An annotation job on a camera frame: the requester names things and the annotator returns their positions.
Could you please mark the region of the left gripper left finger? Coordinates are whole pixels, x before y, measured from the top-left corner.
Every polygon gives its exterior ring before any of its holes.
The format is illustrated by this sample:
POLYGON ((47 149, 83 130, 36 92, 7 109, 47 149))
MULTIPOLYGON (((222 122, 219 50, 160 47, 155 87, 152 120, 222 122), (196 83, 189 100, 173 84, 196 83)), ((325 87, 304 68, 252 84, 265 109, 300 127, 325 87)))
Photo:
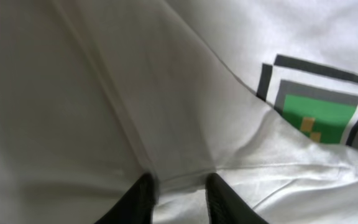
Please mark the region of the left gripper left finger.
POLYGON ((155 204, 154 178, 146 173, 95 224, 151 224, 155 204))

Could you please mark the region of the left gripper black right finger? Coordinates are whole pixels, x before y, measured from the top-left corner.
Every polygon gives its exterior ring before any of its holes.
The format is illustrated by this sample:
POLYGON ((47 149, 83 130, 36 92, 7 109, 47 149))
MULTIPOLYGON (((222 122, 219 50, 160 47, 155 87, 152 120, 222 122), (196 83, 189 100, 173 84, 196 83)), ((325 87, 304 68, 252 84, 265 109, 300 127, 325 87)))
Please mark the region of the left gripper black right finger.
POLYGON ((205 189, 211 224, 268 224, 217 173, 207 176, 205 189))

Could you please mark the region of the white t-shirt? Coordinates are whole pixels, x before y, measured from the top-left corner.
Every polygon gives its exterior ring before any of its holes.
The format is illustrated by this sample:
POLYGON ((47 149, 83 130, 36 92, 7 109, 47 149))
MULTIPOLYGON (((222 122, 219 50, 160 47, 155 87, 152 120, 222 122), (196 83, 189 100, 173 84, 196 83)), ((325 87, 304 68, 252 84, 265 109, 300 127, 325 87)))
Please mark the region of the white t-shirt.
POLYGON ((358 1, 0 1, 0 223, 358 223, 358 1))

